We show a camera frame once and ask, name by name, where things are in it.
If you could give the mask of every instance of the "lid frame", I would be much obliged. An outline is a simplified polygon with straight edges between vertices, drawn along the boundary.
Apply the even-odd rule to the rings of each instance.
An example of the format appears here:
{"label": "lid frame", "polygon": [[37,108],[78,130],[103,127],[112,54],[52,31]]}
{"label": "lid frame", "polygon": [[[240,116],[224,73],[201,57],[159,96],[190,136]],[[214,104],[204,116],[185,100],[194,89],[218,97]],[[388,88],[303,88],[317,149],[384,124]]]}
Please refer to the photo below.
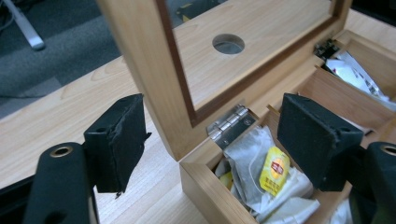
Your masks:
{"label": "lid frame", "polygon": [[206,126],[252,83],[328,27],[344,27],[351,0],[332,0],[331,17],[262,64],[238,83],[195,110],[171,23],[162,0],[97,0],[157,130],[177,161],[207,138]]}

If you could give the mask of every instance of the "wooden box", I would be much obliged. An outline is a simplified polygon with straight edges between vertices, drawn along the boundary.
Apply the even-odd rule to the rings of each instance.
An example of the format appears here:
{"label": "wooden box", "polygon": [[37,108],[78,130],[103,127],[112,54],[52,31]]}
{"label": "wooden box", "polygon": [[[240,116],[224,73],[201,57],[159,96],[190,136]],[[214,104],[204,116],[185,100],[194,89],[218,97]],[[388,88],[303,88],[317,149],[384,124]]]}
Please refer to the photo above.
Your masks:
{"label": "wooden box", "polygon": [[[394,136],[394,112],[321,70],[313,53],[334,39],[395,99],[396,55],[343,31],[351,0],[229,0],[174,31],[164,1],[98,2],[169,154],[180,161],[183,190],[212,223],[256,222],[212,172],[222,151],[206,127],[235,105],[276,133],[283,93],[299,92],[375,130],[364,146]],[[243,50],[224,54],[214,48],[219,42]],[[321,206],[308,222],[326,222],[349,190],[316,191]]]}

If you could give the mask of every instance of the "wooden table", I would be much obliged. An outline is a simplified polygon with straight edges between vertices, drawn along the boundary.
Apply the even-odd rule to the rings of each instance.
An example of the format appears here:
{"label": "wooden table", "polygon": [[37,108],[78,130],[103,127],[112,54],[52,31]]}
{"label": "wooden table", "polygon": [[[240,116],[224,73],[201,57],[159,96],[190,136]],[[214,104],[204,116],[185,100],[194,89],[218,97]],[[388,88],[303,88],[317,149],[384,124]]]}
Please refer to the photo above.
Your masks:
{"label": "wooden table", "polygon": [[[396,52],[396,29],[350,11],[346,28]],[[35,173],[39,155],[63,142],[82,143],[83,132],[115,101],[138,93],[122,57],[0,120],[0,188]],[[182,192],[179,168],[153,135],[128,189],[97,194],[102,223],[206,223]]]}

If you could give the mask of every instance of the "glass panel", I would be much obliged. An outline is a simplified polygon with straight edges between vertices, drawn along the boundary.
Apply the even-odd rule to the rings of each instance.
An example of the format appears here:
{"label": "glass panel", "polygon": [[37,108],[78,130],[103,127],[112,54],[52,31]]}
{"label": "glass panel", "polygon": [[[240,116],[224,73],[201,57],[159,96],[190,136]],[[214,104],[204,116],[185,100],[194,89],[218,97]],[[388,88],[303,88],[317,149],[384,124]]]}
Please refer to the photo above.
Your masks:
{"label": "glass panel", "polygon": [[195,110],[331,16],[329,0],[222,2],[167,1]]}

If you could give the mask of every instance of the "metal hinge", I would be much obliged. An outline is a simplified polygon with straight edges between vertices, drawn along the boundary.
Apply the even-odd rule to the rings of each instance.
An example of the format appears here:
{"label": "metal hinge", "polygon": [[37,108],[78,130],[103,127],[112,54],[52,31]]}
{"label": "metal hinge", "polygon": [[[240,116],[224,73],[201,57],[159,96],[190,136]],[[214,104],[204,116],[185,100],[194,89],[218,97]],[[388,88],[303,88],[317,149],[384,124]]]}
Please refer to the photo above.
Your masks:
{"label": "metal hinge", "polygon": [[335,52],[340,50],[337,46],[334,45],[334,41],[332,39],[328,39],[323,43],[315,45],[315,55],[317,55],[323,61],[327,61],[330,59]]}
{"label": "metal hinge", "polygon": [[221,149],[231,144],[241,133],[250,127],[256,119],[243,105],[237,105],[232,110],[210,124],[207,134]]}

